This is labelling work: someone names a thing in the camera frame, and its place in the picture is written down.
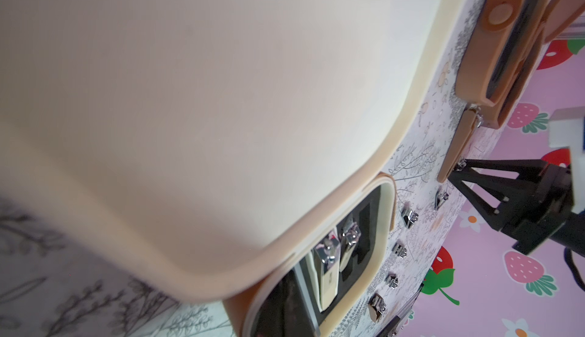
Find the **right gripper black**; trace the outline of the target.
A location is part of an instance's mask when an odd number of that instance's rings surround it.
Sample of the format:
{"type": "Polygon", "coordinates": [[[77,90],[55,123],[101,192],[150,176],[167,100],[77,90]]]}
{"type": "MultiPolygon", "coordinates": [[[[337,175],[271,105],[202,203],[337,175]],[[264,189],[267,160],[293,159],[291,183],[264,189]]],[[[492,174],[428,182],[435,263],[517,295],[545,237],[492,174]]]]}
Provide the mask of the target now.
{"type": "Polygon", "coordinates": [[[544,160],[464,159],[448,177],[494,230],[529,255],[552,240],[584,254],[584,210],[575,210],[571,168],[544,160]]]}

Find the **small cream clipper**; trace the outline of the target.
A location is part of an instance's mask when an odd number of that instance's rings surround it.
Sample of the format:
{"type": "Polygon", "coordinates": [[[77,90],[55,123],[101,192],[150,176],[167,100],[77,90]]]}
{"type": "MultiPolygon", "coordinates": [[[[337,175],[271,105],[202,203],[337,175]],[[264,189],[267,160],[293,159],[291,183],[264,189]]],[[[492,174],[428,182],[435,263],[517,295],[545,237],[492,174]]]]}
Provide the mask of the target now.
{"type": "Polygon", "coordinates": [[[340,263],[340,272],[343,272],[345,268],[347,268],[348,263],[350,262],[351,256],[353,251],[355,250],[357,244],[360,241],[361,237],[361,230],[359,224],[355,219],[350,218],[346,221],[344,226],[342,227],[341,232],[341,263],[340,263]]]}

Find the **cream nail clipper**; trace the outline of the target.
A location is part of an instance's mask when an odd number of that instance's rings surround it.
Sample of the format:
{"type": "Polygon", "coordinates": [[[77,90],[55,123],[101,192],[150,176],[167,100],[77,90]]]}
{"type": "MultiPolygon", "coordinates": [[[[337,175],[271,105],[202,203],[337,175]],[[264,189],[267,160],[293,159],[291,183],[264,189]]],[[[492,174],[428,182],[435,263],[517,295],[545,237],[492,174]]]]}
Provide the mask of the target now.
{"type": "Polygon", "coordinates": [[[312,257],[316,271],[318,308],[323,312],[338,294],[341,242],[336,230],[332,230],[313,248],[312,257]]]}

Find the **cream nail clipper case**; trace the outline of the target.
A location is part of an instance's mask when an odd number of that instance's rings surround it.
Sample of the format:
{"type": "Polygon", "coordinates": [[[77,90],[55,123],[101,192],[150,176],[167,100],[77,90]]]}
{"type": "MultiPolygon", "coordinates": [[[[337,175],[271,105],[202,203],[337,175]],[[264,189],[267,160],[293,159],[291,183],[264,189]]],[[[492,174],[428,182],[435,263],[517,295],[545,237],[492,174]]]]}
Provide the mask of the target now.
{"type": "Polygon", "coordinates": [[[1,334],[341,335],[466,2],[1,0],[1,334]]]}

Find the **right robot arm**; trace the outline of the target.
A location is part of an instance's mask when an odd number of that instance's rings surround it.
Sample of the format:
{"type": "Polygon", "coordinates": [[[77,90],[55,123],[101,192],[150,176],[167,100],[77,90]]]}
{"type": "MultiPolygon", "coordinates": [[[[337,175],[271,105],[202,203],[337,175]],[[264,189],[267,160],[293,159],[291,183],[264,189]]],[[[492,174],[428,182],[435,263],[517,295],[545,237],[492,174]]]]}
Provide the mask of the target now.
{"type": "Polygon", "coordinates": [[[449,175],[487,224],[529,255],[547,239],[584,254],[584,109],[549,120],[548,144],[567,148],[567,167],[545,160],[463,159],[449,175]]]}

